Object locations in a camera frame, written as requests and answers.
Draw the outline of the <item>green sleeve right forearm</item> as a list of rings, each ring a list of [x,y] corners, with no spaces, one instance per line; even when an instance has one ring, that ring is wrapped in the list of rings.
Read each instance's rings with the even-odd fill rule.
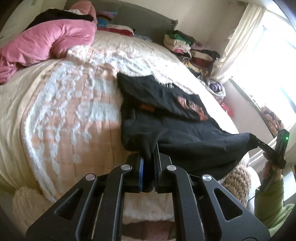
[[[280,179],[269,187],[267,192],[256,191],[254,200],[254,215],[269,230],[273,236],[287,220],[295,207],[294,204],[283,204],[284,180]]]

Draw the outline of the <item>right hand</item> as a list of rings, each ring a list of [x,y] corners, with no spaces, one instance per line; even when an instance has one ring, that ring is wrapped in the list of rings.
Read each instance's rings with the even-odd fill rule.
[[[282,175],[282,170],[280,168],[278,168],[275,165],[271,164],[271,161],[269,160],[269,155],[267,153],[263,153],[263,156],[266,158],[266,163],[265,166],[263,168],[263,179],[267,179],[270,175],[271,175],[271,171],[275,172],[274,175],[274,179],[273,182],[276,183],[277,181],[279,181],[281,179],[281,175]]]

